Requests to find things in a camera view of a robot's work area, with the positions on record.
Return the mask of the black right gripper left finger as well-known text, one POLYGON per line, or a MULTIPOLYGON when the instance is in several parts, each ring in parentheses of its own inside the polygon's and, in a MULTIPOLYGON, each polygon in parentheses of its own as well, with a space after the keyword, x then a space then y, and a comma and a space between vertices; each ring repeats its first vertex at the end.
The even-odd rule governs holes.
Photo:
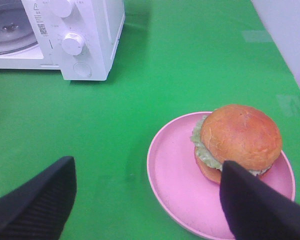
POLYGON ((58 240, 76 193, 75 159, 61 157, 0 197, 0 240, 58 240))

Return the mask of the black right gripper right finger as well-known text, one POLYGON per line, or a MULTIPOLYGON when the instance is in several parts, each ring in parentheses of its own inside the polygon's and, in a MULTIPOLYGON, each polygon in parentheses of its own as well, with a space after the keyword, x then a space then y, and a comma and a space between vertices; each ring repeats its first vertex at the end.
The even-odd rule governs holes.
POLYGON ((300 240, 300 205, 232 160, 223 163, 219 197, 237 240, 300 240))

